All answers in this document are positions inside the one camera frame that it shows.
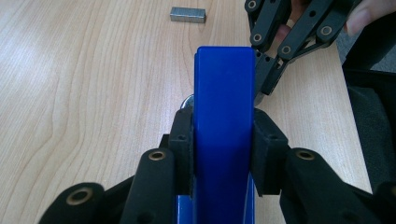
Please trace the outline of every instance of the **screw hole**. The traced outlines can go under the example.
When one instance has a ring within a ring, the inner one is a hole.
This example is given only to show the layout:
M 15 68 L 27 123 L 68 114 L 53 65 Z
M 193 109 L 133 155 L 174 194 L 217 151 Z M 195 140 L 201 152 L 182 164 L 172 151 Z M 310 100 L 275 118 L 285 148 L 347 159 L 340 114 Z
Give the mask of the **screw hole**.
M 250 1 L 249 3 L 248 3 L 248 7 L 249 8 L 254 8 L 256 6 L 256 2 L 255 1 Z
M 87 202 L 93 195 L 92 189 L 81 188 L 76 189 L 66 199 L 66 203 L 69 205 L 79 205 Z
M 288 54 L 291 52 L 291 48 L 289 46 L 285 46 L 282 48 L 282 53 Z
M 256 34 L 256 35 L 253 36 L 253 39 L 254 39 L 254 41 L 256 41 L 256 42 L 259 42 L 259 41 L 262 40 L 262 36 L 259 35 L 259 34 Z
M 160 161 L 163 160 L 165 158 L 165 153 L 162 151 L 154 151 L 151 152 L 148 157 L 152 160 L 152 161 Z
M 312 161 L 315 159 L 315 155 L 312 154 L 312 152 L 309 151 L 304 151 L 304 150 L 298 150 L 296 152 L 296 155 L 298 158 L 306 160 L 306 161 Z
M 320 33 L 323 35 L 329 35 L 332 33 L 332 27 L 330 26 L 323 26 L 323 28 L 321 28 Z

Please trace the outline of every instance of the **wooden table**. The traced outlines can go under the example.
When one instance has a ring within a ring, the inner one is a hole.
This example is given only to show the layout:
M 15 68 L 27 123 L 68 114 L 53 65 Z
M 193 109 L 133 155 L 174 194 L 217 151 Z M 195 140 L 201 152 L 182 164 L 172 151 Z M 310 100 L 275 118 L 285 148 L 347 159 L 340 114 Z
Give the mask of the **wooden table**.
M 171 7 L 205 8 L 206 24 L 171 22 Z M 248 36 L 243 0 L 0 0 L 0 222 L 37 222 L 74 184 L 133 175 L 192 93 L 197 48 Z M 289 66 L 259 107 L 370 190 L 335 46 Z M 257 211 L 283 221 L 276 197 Z

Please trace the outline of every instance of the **blue plastic object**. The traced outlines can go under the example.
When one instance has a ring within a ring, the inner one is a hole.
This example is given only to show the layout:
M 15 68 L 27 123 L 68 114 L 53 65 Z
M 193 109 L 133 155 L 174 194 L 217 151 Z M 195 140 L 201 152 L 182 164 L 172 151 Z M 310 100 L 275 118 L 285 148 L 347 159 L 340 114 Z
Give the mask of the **blue plastic object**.
M 247 183 L 247 204 L 245 207 L 245 224 L 254 224 L 255 223 L 255 213 L 254 213 L 254 181 L 253 177 L 249 175 L 248 183 Z
M 246 212 L 254 198 L 248 190 L 254 63 L 245 47 L 200 47 L 195 54 L 194 223 L 254 221 Z
M 192 200 L 190 196 L 177 196 L 177 224 L 192 224 L 192 212 Z

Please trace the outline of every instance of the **finger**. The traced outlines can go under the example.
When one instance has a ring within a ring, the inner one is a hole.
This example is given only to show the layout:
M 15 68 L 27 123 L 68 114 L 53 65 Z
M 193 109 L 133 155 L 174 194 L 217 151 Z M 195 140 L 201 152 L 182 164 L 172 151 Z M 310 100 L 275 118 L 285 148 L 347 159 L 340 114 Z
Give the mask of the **finger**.
M 355 35 L 371 22 L 396 11 L 396 0 L 363 0 L 350 14 L 346 31 Z
M 290 19 L 297 21 L 308 7 L 311 0 L 291 0 Z
M 281 24 L 275 35 L 276 42 L 282 42 L 290 32 L 291 28 L 287 25 Z

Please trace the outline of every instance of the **small metal bar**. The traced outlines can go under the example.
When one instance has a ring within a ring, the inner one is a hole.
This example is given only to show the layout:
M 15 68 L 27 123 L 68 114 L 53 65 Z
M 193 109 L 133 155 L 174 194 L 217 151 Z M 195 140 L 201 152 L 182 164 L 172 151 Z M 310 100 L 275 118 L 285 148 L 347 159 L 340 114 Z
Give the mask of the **small metal bar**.
M 205 23 L 206 12 L 201 8 L 172 7 L 171 21 Z

